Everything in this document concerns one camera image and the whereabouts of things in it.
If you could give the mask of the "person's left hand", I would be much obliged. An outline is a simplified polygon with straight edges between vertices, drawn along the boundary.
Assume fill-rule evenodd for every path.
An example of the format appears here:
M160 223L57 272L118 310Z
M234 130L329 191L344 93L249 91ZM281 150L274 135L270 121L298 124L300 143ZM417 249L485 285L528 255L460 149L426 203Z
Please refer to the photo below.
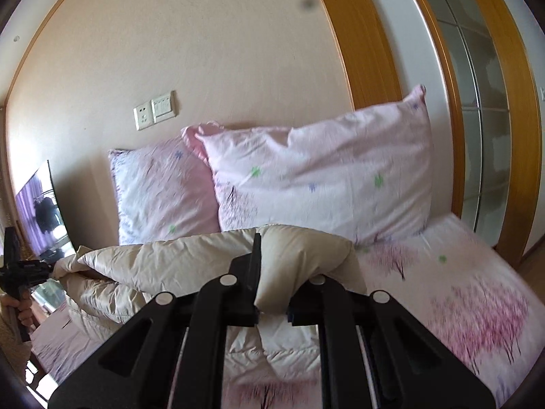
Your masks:
M1 304L9 310L14 310L23 326L30 328L33 325L32 302L29 290L23 290L20 293L20 299L16 299L7 293L1 293Z

